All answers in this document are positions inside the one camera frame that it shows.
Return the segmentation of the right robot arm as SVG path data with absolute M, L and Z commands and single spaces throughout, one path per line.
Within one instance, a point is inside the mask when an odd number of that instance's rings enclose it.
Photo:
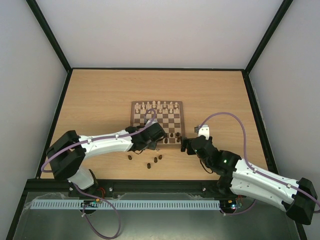
M 219 175 L 217 188 L 222 195 L 250 197 L 284 211 L 302 225 L 312 223 L 318 196 L 309 179 L 295 180 L 262 169 L 233 152 L 217 149 L 211 137 L 181 137 L 180 142 L 182 152 L 196 155 L 202 165 Z

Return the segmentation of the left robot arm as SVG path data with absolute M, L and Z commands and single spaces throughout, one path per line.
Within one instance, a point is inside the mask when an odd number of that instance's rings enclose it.
M 161 125 L 151 120 L 144 126 L 129 126 L 97 136 L 78 135 L 75 130 L 69 130 L 46 150 L 47 162 L 41 170 L 52 173 L 56 181 L 67 180 L 86 190 L 95 184 L 95 177 L 82 166 L 84 160 L 113 152 L 155 150 L 166 136 Z

